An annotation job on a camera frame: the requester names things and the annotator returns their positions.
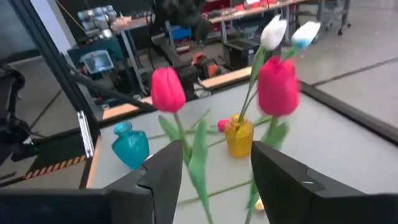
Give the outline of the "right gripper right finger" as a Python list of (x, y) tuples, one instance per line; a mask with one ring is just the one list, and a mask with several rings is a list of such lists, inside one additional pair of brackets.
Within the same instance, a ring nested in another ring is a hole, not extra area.
[(398, 194), (366, 194), (255, 141), (251, 165), (270, 224), (398, 224)]

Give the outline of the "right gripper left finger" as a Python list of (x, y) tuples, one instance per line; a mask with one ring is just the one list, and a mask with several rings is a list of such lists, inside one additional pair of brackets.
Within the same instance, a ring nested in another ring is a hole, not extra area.
[(182, 165), (175, 140), (103, 189), (0, 190), (0, 224), (172, 224)]

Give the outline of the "red artificial tulip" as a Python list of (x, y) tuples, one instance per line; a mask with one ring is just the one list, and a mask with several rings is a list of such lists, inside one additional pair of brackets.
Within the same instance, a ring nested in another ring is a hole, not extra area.
[[(225, 126), (228, 122), (229, 122), (228, 119), (219, 120), (217, 124), (212, 125), (207, 129), (207, 133), (210, 133), (210, 134), (223, 133)], [(160, 134), (160, 135), (148, 137), (148, 139), (157, 139), (157, 138), (162, 138), (162, 137), (167, 137), (167, 135)]]
[(300, 103), (300, 84), (297, 80), (294, 59), (271, 57), (261, 59), (252, 66), (251, 77), (257, 78), (257, 104), (260, 112), (271, 120), (261, 142), (266, 146), (281, 150), (289, 132), (286, 122), (280, 118), (292, 114)]

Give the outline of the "green flower stem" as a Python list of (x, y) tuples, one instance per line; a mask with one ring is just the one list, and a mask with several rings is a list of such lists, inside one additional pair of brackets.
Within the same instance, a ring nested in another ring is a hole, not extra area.
[[(292, 36), (292, 46), (290, 50), (283, 56), (272, 56), (272, 57), (280, 57), (281, 59), (288, 59), (294, 57), (298, 50), (303, 50), (308, 48), (308, 46), (312, 43), (314, 38), (317, 36), (318, 31), (320, 30), (321, 24), (319, 22), (309, 21), (306, 22), (303, 26), (298, 28), (293, 36)], [(270, 58), (267, 58), (267, 54), (265, 57), (265, 62), (268, 61)], [(248, 105), (246, 107), (246, 111), (248, 110), (249, 105), (253, 101), (254, 97), (257, 95), (257, 79), (254, 82), (254, 86), (249, 95)]]

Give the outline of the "blue glass vase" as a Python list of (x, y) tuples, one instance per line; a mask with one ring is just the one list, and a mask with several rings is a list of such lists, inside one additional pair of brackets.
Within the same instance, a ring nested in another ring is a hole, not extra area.
[(118, 136), (111, 146), (114, 153), (128, 168), (138, 169), (150, 153), (145, 132), (133, 130), (132, 124), (124, 121), (115, 125), (114, 134)]

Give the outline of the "yellow glass vase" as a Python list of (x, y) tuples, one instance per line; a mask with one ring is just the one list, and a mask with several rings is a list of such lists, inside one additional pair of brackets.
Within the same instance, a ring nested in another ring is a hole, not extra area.
[(232, 115), (224, 126), (224, 135), (229, 154), (235, 158), (244, 158), (250, 155), (254, 125), (246, 118), (239, 120), (239, 114)]

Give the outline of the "blue equipment cart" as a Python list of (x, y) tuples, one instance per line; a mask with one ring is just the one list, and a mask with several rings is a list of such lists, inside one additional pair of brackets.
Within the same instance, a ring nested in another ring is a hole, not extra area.
[[(107, 50), (114, 68), (99, 72), (90, 73), (83, 62), (80, 62), (81, 56), (96, 50)], [(93, 89), (94, 91), (103, 90), (105, 93), (111, 91), (123, 90), (123, 68), (126, 66), (123, 54), (117, 38), (111, 37), (101, 39), (90, 44), (80, 44), (67, 50), (67, 54), (72, 61), (70, 65), (70, 78), (83, 86)]]

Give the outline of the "teach pendant screen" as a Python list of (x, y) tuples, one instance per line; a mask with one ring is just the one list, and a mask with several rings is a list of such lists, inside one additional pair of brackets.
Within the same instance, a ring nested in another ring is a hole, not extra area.
[(113, 61), (107, 50), (96, 50), (84, 54), (80, 58), (88, 71), (92, 74), (107, 71), (114, 68)]

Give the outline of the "black computer tower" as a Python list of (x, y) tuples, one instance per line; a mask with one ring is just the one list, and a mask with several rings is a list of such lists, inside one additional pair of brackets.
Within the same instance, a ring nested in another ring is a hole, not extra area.
[(252, 65), (258, 48), (258, 42), (233, 39), (223, 44), (224, 59), (233, 70), (239, 70)]

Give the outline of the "orange black shop vacuum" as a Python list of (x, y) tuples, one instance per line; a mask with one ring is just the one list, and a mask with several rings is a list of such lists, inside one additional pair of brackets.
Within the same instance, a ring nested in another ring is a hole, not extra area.
[(198, 78), (206, 80), (221, 75), (221, 67), (213, 58), (208, 58), (204, 53), (197, 53), (193, 56), (191, 64), (198, 69)]

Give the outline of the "grey wheeled table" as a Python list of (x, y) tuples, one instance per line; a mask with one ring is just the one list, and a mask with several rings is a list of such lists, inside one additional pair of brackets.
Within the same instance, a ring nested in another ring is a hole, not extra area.
[(340, 21), (338, 36), (344, 34), (345, 29), (350, 28), (348, 22), (349, 10), (352, 0), (320, 0), (317, 9), (317, 21), (321, 23), (321, 27), (329, 31), (334, 22)]

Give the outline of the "wooden top workbench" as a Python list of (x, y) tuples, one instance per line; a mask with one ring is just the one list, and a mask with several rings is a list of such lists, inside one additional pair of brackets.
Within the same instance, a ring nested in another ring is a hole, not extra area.
[[(220, 34), (222, 36), (222, 42), (226, 42), (226, 21), (232, 21), (235, 19), (240, 19), (247, 16), (253, 16), (256, 14), (261, 14), (267, 11), (271, 11), (278, 8), (286, 7), (288, 12), (289, 6), (293, 4), (300, 4), (308, 0), (283, 0), (277, 2), (260, 2), (258, 7), (251, 7), (250, 9), (222, 9), (220, 11), (220, 15), (217, 17), (208, 18), (203, 14), (203, 18), (208, 20), (212, 24), (221, 24)], [(138, 27), (146, 26), (149, 24), (149, 21), (153, 21), (155, 19), (155, 14), (153, 12), (145, 12), (144, 17), (132, 18), (132, 17), (118, 17), (116, 22), (113, 22), (111, 25), (112, 30), (115, 33), (123, 33), (126, 30), (135, 29)]]

